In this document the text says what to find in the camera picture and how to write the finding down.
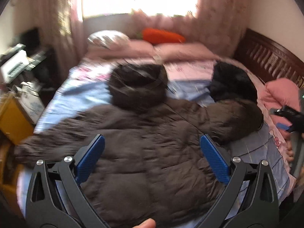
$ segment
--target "finger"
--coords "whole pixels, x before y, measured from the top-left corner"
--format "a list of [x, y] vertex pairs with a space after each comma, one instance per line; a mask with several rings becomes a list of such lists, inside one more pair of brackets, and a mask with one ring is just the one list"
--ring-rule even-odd
[[153, 219], [147, 219], [142, 222], [140, 225], [134, 226], [133, 228], [156, 228], [156, 223]]
[[293, 157], [294, 156], [294, 152], [292, 150], [288, 150], [288, 151], [286, 151], [286, 153], [287, 153], [287, 155], [289, 157]]
[[286, 141], [286, 144], [287, 144], [287, 150], [291, 150], [292, 149], [291, 141], [290, 140]]
[[288, 162], [288, 163], [292, 162], [293, 160], [294, 160], [293, 157], [287, 157], [287, 162]]

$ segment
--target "metal screw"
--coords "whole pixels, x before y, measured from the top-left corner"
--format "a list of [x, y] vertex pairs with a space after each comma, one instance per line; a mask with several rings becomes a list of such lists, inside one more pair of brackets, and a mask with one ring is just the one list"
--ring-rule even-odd
[[262, 160], [262, 165], [268, 166], [268, 161], [267, 160]]
[[72, 160], [73, 160], [73, 157], [72, 157], [72, 156], [66, 156], [66, 157], [64, 158], [64, 161], [65, 161], [66, 163], [70, 163]]
[[43, 165], [43, 160], [42, 159], [39, 159], [37, 162], [36, 162], [37, 165]]
[[241, 162], [241, 159], [239, 157], [233, 157], [232, 161], [234, 163], [239, 163], [239, 162]]

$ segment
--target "carrot pillow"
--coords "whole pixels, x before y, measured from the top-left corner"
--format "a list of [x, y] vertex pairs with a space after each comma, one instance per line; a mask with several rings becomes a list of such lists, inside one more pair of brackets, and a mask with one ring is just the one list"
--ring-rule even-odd
[[185, 38], [177, 33], [153, 29], [153, 28], [146, 28], [142, 31], [142, 39], [157, 45], [162, 43], [183, 43], [185, 42]]

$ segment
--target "yellow cabinet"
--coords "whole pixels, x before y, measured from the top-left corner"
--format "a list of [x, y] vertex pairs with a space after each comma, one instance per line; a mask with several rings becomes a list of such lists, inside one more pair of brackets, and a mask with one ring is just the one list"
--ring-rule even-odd
[[27, 114], [20, 109], [20, 105], [13, 93], [1, 100], [0, 130], [15, 145], [32, 135], [33, 126], [27, 120]]
[[33, 134], [34, 128], [23, 113], [13, 93], [0, 103], [0, 191], [11, 210], [22, 215], [17, 203], [17, 179], [23, 169], [14, 159], [14, 147]]

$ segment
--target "bed frame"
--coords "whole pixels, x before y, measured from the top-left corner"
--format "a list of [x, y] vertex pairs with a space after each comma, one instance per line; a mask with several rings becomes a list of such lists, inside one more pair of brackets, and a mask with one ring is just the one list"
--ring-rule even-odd
[[277, 42], [247, 29], [234, 58], [266, 83], [288, 78], [304, 89], [304, 62]]

